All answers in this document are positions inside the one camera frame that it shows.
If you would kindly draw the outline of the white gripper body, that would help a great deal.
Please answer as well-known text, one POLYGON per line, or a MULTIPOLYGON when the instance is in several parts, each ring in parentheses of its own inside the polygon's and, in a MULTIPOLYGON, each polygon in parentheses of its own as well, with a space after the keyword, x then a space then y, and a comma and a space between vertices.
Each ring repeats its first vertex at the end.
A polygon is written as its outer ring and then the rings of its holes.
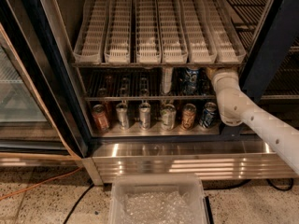
POLYGON ((212 86, 215 92, 220 92, 224 89, 240 90, 239 77, 235 70, 220 69, 212 75, 212 86))

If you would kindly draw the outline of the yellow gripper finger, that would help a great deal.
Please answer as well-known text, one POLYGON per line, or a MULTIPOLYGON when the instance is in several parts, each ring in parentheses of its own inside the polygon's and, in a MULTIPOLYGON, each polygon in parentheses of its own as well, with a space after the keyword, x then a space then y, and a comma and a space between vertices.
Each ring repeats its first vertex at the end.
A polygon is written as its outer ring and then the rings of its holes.
POLYGON ((212 79, 213 76, 216 74, 216 72, 217 72, 217 68, 211 68, 211 67, 206 68, 206 76, 209 79, 212 79))

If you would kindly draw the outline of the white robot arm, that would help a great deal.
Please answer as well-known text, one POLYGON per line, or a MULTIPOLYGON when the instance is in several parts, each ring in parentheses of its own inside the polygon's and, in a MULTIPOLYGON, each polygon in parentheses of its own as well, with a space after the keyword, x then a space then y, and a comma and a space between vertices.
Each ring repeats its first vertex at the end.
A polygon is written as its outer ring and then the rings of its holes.
POLYGON ((258 107, 239 87, 234 69, 207 68, 221 120, 228 126, 245 123, 299 174, 299 131, 258 107))

